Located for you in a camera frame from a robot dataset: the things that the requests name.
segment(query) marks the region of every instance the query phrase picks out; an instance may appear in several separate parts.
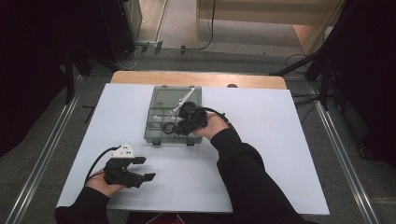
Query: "transparent storage box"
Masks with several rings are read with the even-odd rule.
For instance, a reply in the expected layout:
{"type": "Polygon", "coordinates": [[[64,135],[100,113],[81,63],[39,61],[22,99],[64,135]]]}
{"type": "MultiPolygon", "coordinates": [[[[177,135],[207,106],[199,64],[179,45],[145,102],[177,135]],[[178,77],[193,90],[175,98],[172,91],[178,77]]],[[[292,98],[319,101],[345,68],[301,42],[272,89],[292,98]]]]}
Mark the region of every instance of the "transparent storage box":
{"type": "MultiPolygon", "coordinates": [[[[202,88],[194,87],[187,101],[194,102],[198,106],[202,106],[202,88]]],[[[162,143],[186,144],[193,146],[202,141],[201,136],[190,133],[186,135],[177,135],[175,133],[167,134],[163,132],[163,125],[168,122],[177,124],[181,121],[178,111],[173,109],[178,106],[191,87],[175,87],[175,86],[156,86],[151,97],[151,103],[148,109],[148,120],[146,124],[145,139],[153,145],[162,143]]]]}

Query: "black sweater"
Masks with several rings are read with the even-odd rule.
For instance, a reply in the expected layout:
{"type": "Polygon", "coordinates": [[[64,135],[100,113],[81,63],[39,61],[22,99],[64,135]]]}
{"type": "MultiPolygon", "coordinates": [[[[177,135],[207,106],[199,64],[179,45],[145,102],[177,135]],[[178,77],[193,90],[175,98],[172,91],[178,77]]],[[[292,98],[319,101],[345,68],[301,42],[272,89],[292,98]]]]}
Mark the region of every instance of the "black sweater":
{"type": "MultiPolygon", "coordinates": [[[[265,173],[254,147],[240,142],[231,129],[217,133],[210,142],[219,152],[218,168],[233,206],[233,223],[305,223],[265,173]]],[[[108,223],[108,201],[104,194],[85,187],[70,207],[58,207],[55,217],[59,224],[108,223]]]]}

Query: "white table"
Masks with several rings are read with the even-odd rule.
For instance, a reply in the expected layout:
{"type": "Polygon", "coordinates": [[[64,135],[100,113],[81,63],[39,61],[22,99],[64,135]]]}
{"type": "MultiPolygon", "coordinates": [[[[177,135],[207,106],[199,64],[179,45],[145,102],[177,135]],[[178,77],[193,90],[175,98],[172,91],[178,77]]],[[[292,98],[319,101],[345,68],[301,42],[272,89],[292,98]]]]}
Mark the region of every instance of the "white table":
{"type": "MultiPolygon", "coordinates": [[[[130,171],[157,175],[140,189],[123,189],[110,200],[108,209],[232,212],[216,167],[217,151],[207,140],[194,147],[146,143],[152,90],[152,85],[106,85],[58,206],[75,201],[101,152],[129,143],[136,156],[147,158],[145,164],[130,166],[130,171]]],[[[267,173],[298,213],[329,214],[289,91],[203,87],[203,106],[226,113],[243,141],[259,150],[267,173]]],[[[100,160],[94,171],[107,161],[108,157],[100,160]]]]}

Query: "person's right hand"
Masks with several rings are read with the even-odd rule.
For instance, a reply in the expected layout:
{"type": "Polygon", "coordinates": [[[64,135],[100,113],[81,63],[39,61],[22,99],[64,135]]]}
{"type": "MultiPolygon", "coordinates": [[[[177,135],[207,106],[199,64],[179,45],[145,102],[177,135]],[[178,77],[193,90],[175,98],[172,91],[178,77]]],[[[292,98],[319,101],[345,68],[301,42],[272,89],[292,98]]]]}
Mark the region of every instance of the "person's right hand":
{"type": "Polygon", "coordinates": [[[207,126],[195,130],[193,132],[195,135],[199,135],[210,140],[212,139],[213,136],[216,135],[216,133],[219,133],[224,129],[230,128],[228,124],[221,117],[219,117],[219,115],[215,113],[207,113],[206,118],[207,118],[207,126]]]}

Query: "gray carpet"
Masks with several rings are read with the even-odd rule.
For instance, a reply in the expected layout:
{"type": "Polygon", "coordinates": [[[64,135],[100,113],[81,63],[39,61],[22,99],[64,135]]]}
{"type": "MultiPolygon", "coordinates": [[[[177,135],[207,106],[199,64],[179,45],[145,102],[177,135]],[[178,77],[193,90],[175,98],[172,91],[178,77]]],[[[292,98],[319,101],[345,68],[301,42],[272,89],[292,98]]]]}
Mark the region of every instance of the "gray carpet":
{"type": "MultiPolygon", "coordinates": [[[[153,49],[149,49],[143,54],[138,51],[136,56],[137,65],[133,70],[211,71],[254,75],[275,72],[285,66],[286,60],[284,57],[196,51],[180,55],[180,52],[176,50],[162,50],[161,53],[155,54],[153,49]]],[[[131,67],[134,65],[134,61],[127,59],[120,64],[131,67]]],[[[85,121],[90,110],[83,106],[97,104],[103,87],[112,76],[112,72],[101,64],[92,62],[92,66],[92,75],[84,77],[76,108],[21,223],[55,223],[54,208],[89,125],[85,121]]],[[[288,88],[292,92],[310,93],[308,84],[301,75],[287,75],[286,80],[288,88]]],[[[6,222],[22,184],[32,171],[36,159],[64,108],[64,99],[65,91],[53,100],[24,141],[0,159],[0,176],[2,176],[0,181],[0,223],[6,222]]],[[[313,103],[310,103],[298,108],[301,119],[306,116],[312,105],[313,103]]],[[[396,203],[384,203],[379,199],[395,198],[395,170],[382,161],[362,159],[359,155],[359,146],[353,138],[347,122],[342,115],[336,112],[332,100],[329,101],[329,106],[334,123],[342,135],[348,155],[359,173],[363,186],[367,189],[370,197],[378,199],[376,203],[373,203],[373,206],[381,223],[393,223],[396,220],[394,212],[396,203]]],[[[319,223],[364,223],[316,109],[306,116],[303,129],[331,211],[329,216],[304,217],[319,223]]],[[[128,215],[127,212],[119,211],[109,211],[108,213],[110,223],[124,223],[128,215]]]]}

